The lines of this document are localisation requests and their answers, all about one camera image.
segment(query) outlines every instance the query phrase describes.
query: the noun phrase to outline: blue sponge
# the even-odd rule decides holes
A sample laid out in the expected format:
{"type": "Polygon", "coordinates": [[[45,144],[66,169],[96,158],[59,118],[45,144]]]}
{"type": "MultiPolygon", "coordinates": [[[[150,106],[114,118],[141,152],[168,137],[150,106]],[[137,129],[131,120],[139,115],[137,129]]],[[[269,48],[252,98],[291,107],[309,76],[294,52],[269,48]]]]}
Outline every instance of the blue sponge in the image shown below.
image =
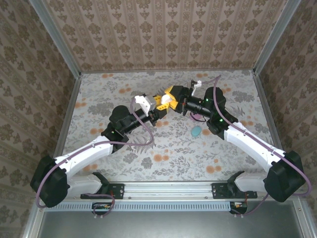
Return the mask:
{"type": "Polygon", "coordinates": [[[199,134],[202,132],[202,129],[200,126],[195,126],[192,130],[191,130],[191,134],[193,137],[199,136],[199,134]]]}

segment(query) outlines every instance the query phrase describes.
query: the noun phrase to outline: tabletop surface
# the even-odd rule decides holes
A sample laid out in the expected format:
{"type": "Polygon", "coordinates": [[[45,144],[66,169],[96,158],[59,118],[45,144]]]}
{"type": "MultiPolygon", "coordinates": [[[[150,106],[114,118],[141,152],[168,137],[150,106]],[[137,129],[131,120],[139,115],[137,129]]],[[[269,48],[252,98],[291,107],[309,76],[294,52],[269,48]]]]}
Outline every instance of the tabletop surface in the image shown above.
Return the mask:
{"type": "MultiPolygon", "coordinates": [[[[109,123],[112,109],[129,108],[136,95],[163,95],[171,85],[187,86],[192,79],[210,81],[221,75],[218,87],[226,97],[226,109],[252,133],[272,144],[263,108],[250,70],[173,71],[111,74],[83,74],[73,112],[64,154],[94,140],[109,123]]],[[[197,89],[203,98],[211,84],[197,89]]],[[[101,172],[109,181],[188,181],[227,180],[239,170],[260,172],[262,168],[245,152],[212,135],[205,122],[184,117],[169,110],[153,127],[155,142],[144,147],[124,146],[79,172],[88,175],[101,172]],[[193,137],[191,129],[202,132],[193,137]]],[[[128,135],[129,142],[145,143],[150,136],[141,127],[128,135]]]]}

